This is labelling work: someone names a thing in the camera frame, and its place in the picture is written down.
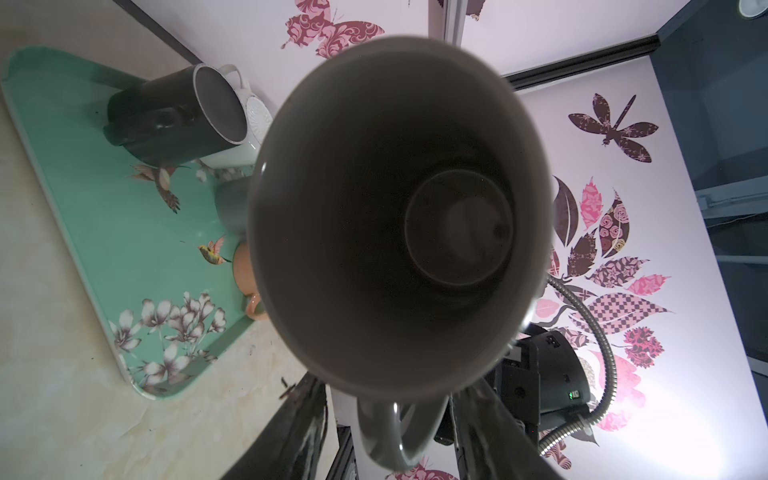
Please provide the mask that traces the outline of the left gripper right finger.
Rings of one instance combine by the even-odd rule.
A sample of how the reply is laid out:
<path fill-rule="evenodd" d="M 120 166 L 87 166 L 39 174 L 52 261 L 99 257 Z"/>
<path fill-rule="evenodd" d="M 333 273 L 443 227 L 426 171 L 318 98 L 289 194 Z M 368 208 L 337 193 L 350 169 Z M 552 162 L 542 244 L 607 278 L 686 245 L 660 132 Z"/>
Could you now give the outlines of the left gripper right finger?
<path fill-rule="evenodd" d="M 452 394 L 450 406 L 461 479 L 560 478 L 485 380 Z"/>

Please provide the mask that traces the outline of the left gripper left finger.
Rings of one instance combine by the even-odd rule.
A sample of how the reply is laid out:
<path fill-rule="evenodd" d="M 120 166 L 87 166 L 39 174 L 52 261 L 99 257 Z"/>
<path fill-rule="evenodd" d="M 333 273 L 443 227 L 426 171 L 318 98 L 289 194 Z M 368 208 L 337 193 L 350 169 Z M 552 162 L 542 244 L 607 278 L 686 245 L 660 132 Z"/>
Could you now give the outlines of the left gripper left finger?
<path fill-rule="evenodd" d="M 325 383 L 306 373 L 225 479 L 313 479 L 328 429 Z"/>

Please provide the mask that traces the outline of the peach orange mug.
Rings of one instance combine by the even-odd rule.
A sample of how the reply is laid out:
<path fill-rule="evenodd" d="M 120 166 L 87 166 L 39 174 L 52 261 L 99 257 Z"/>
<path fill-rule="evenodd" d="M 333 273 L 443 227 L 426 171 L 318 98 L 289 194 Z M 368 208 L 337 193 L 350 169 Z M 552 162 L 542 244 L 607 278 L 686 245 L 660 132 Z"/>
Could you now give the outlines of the peach orange mug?
<path fill-rule="evenodd" d="M 234 281 L 244 296 L 245 314 L 254 321 L 266 320 L 266 310 L 257 286 L 250 250 L 246 242 L 241 242 L 235 249 L 232 265 Z"/>

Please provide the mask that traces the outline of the green floral tray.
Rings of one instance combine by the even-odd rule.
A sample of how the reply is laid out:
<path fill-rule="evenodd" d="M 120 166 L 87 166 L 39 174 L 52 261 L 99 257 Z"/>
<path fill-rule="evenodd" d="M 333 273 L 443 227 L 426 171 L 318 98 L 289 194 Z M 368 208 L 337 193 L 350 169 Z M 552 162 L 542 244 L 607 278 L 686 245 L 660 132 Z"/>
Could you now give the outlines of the green floral tray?
<path fill-rule="evenodd" d="M 128 73 L 45 46 L 12 52 L 1 70 L 11 119 L 123 377 L 151 400 L 190 387 L 251 326 L 226 258 L 239 240 L 222 226 L 214 177 L 172 173 L 169 206 L 150 175 L 102 129 Z"/>

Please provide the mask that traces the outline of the dark grey mug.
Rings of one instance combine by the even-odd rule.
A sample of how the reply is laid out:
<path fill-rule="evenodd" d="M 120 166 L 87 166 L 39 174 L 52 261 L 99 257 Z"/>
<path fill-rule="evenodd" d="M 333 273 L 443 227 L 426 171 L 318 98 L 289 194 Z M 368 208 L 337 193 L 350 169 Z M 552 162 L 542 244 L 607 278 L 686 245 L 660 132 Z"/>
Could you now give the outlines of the dark grey mug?
<path fill-rule="evenodd" d="M 511 85 L 444 42 L 351 48 L 279 110 L 250 187 L 254 274 L 292 353 L 357 399 L 381 467 L 415 466 L 529 320 L 551 202 Z"/>

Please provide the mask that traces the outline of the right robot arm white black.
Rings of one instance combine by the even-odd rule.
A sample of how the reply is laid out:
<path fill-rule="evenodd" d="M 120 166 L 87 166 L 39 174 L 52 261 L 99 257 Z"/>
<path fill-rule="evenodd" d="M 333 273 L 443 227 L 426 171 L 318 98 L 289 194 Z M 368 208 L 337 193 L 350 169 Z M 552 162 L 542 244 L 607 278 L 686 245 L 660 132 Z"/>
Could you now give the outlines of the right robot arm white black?
<path fill-rule="evenodd" d="M 528 326 L 484 380 L 533 443 L 590 413 L 585 371 L 568 340 L 555 330 Z"/>

